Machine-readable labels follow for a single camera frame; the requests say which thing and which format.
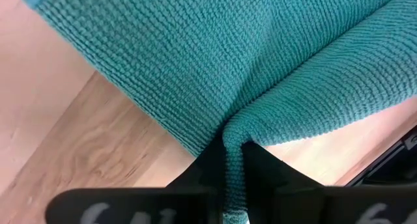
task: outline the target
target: printed number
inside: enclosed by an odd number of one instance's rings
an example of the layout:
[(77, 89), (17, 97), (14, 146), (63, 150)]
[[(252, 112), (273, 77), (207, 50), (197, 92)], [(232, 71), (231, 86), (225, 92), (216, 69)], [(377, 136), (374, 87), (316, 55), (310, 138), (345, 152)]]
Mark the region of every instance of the printed number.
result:
[[(388, 205), (384, 203), (374, 204), (369, 207), (356, 224), (392, 224), (388, 219), (374, 218), (379, 212), (386, 210)], [(415, 210), (403, 224), (417, 224), (417, 210)]]
[[(110, 208), (109, 204), (98, 203), (90, 206), (80, 219), (80, 224), (98, 224), (96, 220), (104, 210)], [(174, 224), (177, 212), (173, 209), (166, 208), (160, 212), (161, 218), (159, 224)], [(136, 212), (130, 224), (151, 224), (151, 215), (146, 212)]]

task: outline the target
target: teal towel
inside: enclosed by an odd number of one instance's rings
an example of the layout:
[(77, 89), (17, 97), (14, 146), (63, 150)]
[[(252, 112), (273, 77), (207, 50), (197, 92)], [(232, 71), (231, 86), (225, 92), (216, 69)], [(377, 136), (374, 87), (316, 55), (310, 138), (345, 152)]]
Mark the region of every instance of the teal towel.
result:
[(194, 156), (224, 127), (225, 223), (245, 222), (241, 144), (417, 93), (417, 0), (24, 1)]

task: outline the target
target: wooden floor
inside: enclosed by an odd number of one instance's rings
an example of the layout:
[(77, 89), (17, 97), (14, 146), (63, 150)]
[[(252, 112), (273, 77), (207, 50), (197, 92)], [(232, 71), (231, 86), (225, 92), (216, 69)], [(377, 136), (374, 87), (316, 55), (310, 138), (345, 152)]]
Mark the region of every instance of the wooden floor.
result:
[[(193, 158), (19, 0), (0, 0), (0, 223), (80, 187), (165, 186)], [(269, 151), (343, 185), (417, 124), (417, 98)]]

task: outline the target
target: microfiber towel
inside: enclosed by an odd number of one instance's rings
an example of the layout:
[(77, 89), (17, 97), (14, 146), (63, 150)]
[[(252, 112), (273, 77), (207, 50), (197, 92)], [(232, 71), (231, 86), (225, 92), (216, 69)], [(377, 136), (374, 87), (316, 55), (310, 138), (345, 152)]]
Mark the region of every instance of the microfiber towel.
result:
[(243, 143), (417, 93), (417, 0), (24, 1), (194, 156), (223, 129), (225, 223), (246, 220)]

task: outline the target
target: knit fabric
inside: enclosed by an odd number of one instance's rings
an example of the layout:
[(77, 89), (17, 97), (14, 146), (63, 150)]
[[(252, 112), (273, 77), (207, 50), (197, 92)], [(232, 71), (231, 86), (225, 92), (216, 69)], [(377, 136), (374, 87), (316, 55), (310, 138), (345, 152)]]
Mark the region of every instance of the knit fabric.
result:
[(245, 223), (244, 142), (417, 93), (417, 0), (24, 1), (194, 156), (224, 127), (225, 223)]

